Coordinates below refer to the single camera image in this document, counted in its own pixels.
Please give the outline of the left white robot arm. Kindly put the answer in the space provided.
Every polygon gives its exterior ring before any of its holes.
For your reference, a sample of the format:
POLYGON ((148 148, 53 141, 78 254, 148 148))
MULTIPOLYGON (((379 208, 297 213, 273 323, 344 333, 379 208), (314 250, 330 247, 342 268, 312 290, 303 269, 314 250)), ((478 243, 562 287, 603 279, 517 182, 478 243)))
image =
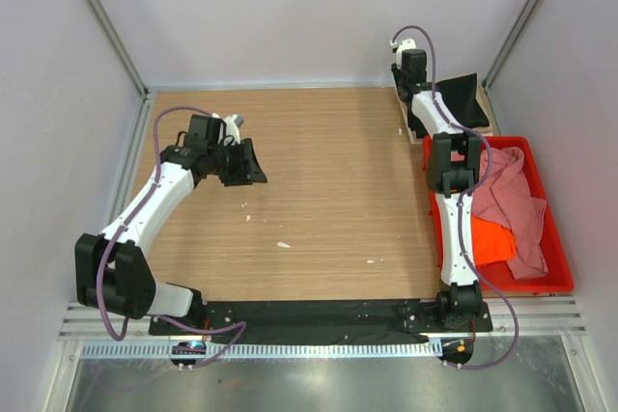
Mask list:
POLYGON ((78 302, 109 313, 140 319, 170 316, 183 334, 197 333, 205 322, 196 305, 200 292, 159 283, 147 257, 172 212, 202 179, 217 176, 224 186, 266 183, 250 138, 200 150, 169 146, 160 164, 120 216, 98 234, 78 238, 75 253, 78 302))

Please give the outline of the black t-shirt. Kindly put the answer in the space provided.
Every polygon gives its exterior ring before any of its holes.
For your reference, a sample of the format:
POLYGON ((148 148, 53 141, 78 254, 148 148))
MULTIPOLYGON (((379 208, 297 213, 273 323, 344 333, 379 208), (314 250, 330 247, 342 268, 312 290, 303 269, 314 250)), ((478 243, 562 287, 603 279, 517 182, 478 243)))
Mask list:
POLYGON ((472 128, 489 127, 490 121, 476 98, 476 73, 461 75, 436 82, 446 107, 462 125, 472 128))

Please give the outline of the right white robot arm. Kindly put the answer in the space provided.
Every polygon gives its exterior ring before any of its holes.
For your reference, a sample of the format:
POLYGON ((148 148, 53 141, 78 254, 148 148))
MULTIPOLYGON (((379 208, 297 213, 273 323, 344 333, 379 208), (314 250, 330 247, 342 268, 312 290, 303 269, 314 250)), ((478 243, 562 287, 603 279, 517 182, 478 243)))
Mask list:
POLYGON ((433 312, 443 329, 456 331, 480 315, 483 297, 474 262, 472 194, 479 181, 481 139, 464 128, 427 82, 423 65, 411 71, 391 66, 397 98, 431 137, 425 168, 428 189, 435 194, 442 239, 439 292, 433 312))

